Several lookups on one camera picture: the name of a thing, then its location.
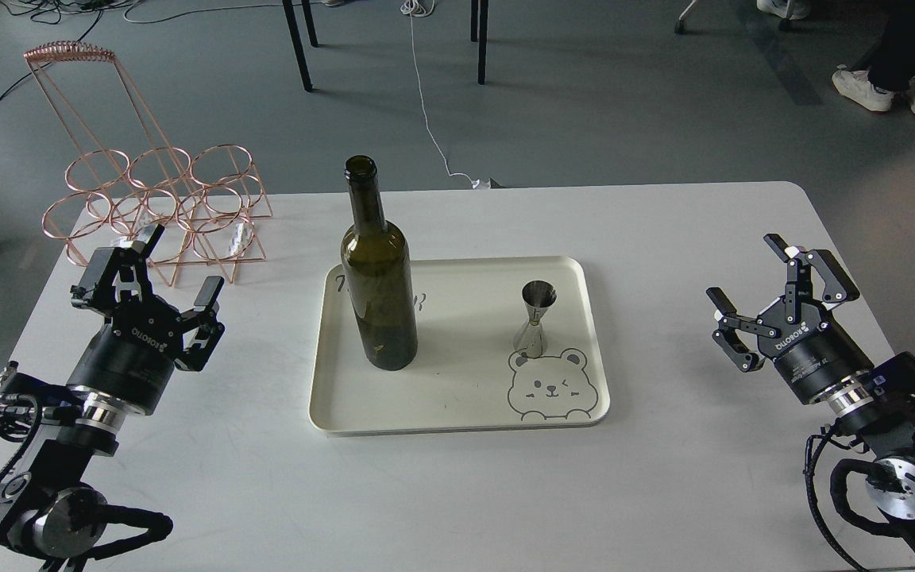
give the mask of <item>wine bottle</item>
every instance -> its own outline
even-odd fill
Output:
[[[384,218],[376,164],[356,155],[345,162],[355,224],[341,242],[341,263],[366,357],[379,369],[409,365],[419,346],[411,298],[407,242]]]

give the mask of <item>gray floor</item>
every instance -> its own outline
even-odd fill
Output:
[[[150,1],[131,17],[229,3]],[[506,186],[793,181],[809,193],[892,347],[915,353],[915,118],[905,106],[867,113],[829,83],[837,64],[874,43],[882,11],[864,0],[818,3],[813,18],[779,33],[752,0],[708,1],[689,19],[690,33],[676,36],[684,4],[494,2],[482,87],[468,2],[440,0],[435,15],[414,23],[426,105],[451,168]],[[176,145],[247,146],[270,192],[342,191],[352,153],[377,159],[385,189],[465,188],[464,178],[446,176],[426,134],[399,6],[316,5],[324,45],[307,47],[312,94],[301,88],[280,7],[155,25],[113,11],[87,42],[117,52]],[[91,22],[80,15],[39,25],[0,5],[0,94],[26,72],[25,50],[74,39]],[[118,85],[101,73],[101,64],[61,64],[51,76],[97,133],[118,138],[132,119],[109,104]],[[41,235],[40,216],[65,195],[62,172],[75,157],[35,83],[0,105],[0,368],[60,253]],[[747,229],[753,242],[773,230],[742,207],[722,224]],[[744,272],[729,244],[694,247]],[[766,303],[777,295],[766,292]],[[784,391],[773,373],[751,383]]]

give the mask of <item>jigger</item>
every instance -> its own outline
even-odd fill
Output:
[[[533,280],[522,288],[522,300],[527,309],[527,321],[515,335],[515,351],[528,358],[540,358],[546,351],[546,335],[540,321],[555,303],[556,289],[549,282]]]

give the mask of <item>white tray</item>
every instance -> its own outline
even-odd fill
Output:
[[[542,319],[545,355],[519,361],[512,343],[527,319],[520,291],[531,280],[555,286],[556,303]],[[581,427],[609,410],[585,274],[573,258],[413,261],[419,352],[397,372],[366,361],[344,282],[337,265],[323,291],[309,399],[320,430]]]

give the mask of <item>bear face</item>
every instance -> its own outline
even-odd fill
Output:
[[[585,373],[585,358],[580,349],[567,348],[562,354],[543,355],[534,359],[523,352],[513,352],[508,365],[513,370],[508,403],[522,419],[538,413],[544,419],[589,412],[599,403],[599,392]]]

